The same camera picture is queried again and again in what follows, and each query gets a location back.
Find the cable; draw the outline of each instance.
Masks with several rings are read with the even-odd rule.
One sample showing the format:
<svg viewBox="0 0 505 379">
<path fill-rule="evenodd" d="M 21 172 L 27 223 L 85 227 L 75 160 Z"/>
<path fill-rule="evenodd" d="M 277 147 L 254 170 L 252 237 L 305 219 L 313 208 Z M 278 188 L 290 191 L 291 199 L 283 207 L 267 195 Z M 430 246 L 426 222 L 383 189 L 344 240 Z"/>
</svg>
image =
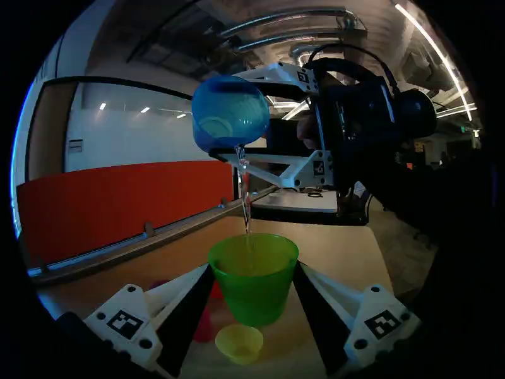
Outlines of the cable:
<svg viewBox="0 0 505 379">
<path fill-rule="evenodd" d="M 364 52 L 365 54 L 370 55 L 370 57 L 374 58 L 381 65 L 384 73 L 386 74 L 386 77 L 388 78 L 389 85 L 393 89 L 393 93 L 396 95 L 400 92 L 400 90 L 398 89 L 398 84 L 396 83 L 395 77 L 393 76 L 393 73 L 389 69 L 388 65 L 386 63 L 384 63 L 384 61 L 381 58 L 377 57 L 373 52 L 370 52 L 370 51 L 363 49 L 362 47 L 359 47 L 356 45 L 350 45 L 350 44 L 344 44 L 343 42 L 337 42 L 337 43 L 319 46 L 317 49 L 314 49 L 314 51 L 312 51 L 312 54 L 311 54 L 311 56 L 309 56 L 309 60 L 307 61 L 307 63 L 305 65 L 307 65 L 309 62 L 311 62 L 317 53 L 321 52 L 322 50 L 324 50 L 327 47 L 348 47 L 350 49 L 355 49 L 355 50 L 358 50 L 360 52 Z"/>
</svg>

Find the ceiling pipe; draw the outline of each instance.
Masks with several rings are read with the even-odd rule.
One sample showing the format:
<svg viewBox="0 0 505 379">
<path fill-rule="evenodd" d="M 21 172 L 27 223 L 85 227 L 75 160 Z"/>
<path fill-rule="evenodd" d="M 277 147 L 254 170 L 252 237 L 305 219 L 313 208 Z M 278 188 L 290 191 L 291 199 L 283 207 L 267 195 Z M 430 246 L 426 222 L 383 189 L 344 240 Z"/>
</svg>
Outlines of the ceiling pipe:
<svg viewBox="0 0 505 379">
<path fill-rule="evenodd" d="M 299 65 L 302 66 L 302 61 L 301 59 L 304 56 L 310 56 L 312 51 L 315 49 L 321 47 L 321 44 L 300 44 L 296 45 L 295 47 L 291 48 L 289 52 L 289 56 Z M 324 53 L 325 54 L 336 54 L 336 53 L 342 53 L 343 49 L 341 47 L 328 47 Z"/>
<path fill-rule="evenodd" d="M 293 41 L 316 41 L 318 39 L 344 39 L 350 35 L 355 35 L 358 38 L 366 38 L 367 31 L 362 29 L 353 30 L 340 30 L 340 29 L 307 29 L 298 30 L 296 32 L 290 32 L 280 35 L 273 35 L 271 37 L 265 37 L 255 41 L 245 42 L 243 45 L 235 46 L 235 52 L 246 52 L 259 47 L 279 44 L 281 42 L 293 42 Z"/>
<path fill-rule="evenodd" d="M 259 16 L 256 18 L 251 18 L 245 22 L 234 25 L 226 30 L 218 33 L 218 37 L 228 38 L 243 30 L 258 27 L 261 25 L 272 24 L 283 22 L 287 20 L 293 20 L 297 18 L 305 18 L 311 16 L 335 16 L 343 17 L 347 19 L 346 27 L 355 28 L 357 22 L 359 21 L 361 25 L 366 29 L 365 25 L 361 20 L 354 15 L 351 11 L 346 10 L 344 7 L 339 8 L 302 8 L 302 9 L 289 9 L 286 11 L 281 11 L 277 13 L 272 13 L 270 15 Z"/>
</svg>

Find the overhead lamp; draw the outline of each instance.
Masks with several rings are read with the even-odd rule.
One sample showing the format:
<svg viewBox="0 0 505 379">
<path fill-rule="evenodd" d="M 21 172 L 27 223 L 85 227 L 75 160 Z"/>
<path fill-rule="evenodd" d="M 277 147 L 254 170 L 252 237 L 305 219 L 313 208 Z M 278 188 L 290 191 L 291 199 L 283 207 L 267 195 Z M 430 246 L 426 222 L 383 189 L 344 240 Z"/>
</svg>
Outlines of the overhead lamp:
<svg viewBox="0 0 505 379">
<path fill-rule="evenodd" d="M 470 107 L 468 108 L 469 111 L 476 111 L 477 107 Z M 442 118 L 442 117 L 447 117 L 447 116 L 452 116 L 453 114 L 458 114 L 458 113 L 464 113 L 466 112 L 466 109 L 447 109 L 444 112 L 437 113 L 437 118 Z"/>
<path fill-rule="evenodd" d="M 299 102 L 296 101 L 279 101 L 273 104 L 273 107 L 276 109 L 280 108 L 296 108 L 298 105 L 300 105 Z"/>
<path fill-rule="evenodd" d="M 472 115 L 470 114 L 471 108 L 470 108 L 470 106 L 466 102 L 465 94 L 463 93 L 463 89 L 461 88 L 461 85 L 460 85 L 460 83 L 458 81 L 458 78 L 454 74 L 454 71 L 453 71 L 453 69 L 451 67 L 451 64 L 450 64 L 449 60 L 444 56 L 444 54 L 442 53 L 442 51 L 440 50 L 440 48 L 437 46 L 437 44 L 435 43 L 435 41 L 433 41 L 433 38 L 430 37 L 430 35 L 426 32 L 426 30 L 424 30 L 424 28 L 421 26 L 421 24 L 419 22 L 417 22 L 417 20 L 409 12 L 407 12 L 399 4 L 396 4 L 395 8 L 398 11 L 400 11 L 400 13 L 403 14 L 410 22 L 412 22 L 412 24 L 416 27 L 416 29 L 423 35 L 423 37 L 426 39 L 426 41 L 428 41 L 428 43 L 430 44 L 430 46 L 435 50 L 435 52 L 439 56 L 440 60 L 442 61 L 442 63 L 446 67 L 447 72 L 449 73 L 449 76 L 451 77 L 451 79 L 454 82 L 454 85 L 458 89 L 458 93 L 459 93 L 459 95 L 461 97 L 461 101 L 463 101 L 463 106 L 465 107 L 464 111 L 466 112 L 466 115 L 468 116 L 468 120 L 471 121 L 472 120 Z"/>
<path fill-rule="evenodd" d="M 301 102 L 295 109 L 293 109 L 288 114 L 286 114 L 284 117 L 282 117 L 282 119 L 283 120 L 291 120 L 298 113 L 303 112 L 303 111 L 308 111 L 310 103 L 311 103 L 310 99 L 307 99 L 306 101 Z"/>
</svg>

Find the red partition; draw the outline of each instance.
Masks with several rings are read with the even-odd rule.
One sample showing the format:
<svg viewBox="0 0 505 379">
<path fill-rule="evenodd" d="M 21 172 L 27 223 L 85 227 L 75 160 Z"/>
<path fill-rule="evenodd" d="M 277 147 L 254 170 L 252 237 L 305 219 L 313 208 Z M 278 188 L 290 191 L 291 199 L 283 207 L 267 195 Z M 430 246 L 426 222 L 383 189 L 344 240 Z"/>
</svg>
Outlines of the red partition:
<svg viewBox="0 0 505 379">
<path fill-rule="evenodd" d="M 233 198 L 232 170 L 190 161 L 104 167 L 43 177 L 18 186 L 30 256 L 45 263 L 91 251 Z"/>
</svg>

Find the white table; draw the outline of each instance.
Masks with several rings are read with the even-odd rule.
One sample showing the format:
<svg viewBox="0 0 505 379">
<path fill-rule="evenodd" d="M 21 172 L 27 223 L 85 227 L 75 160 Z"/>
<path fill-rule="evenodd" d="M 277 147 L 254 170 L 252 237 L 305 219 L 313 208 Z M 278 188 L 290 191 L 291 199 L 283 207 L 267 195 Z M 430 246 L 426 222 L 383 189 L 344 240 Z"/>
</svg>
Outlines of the white table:
<svg viewBox="0 0 505 379">
<path fill-rule="evenodd" d="M 336 213 L 335 191 L 323 191 L 321 194 L 323 197 L 310 197 L 307 193 L 299 193 L 291 189 L 280 189 L 256 200 L 252 205 L 255 208 L 275 210 Z"/>
</svg>

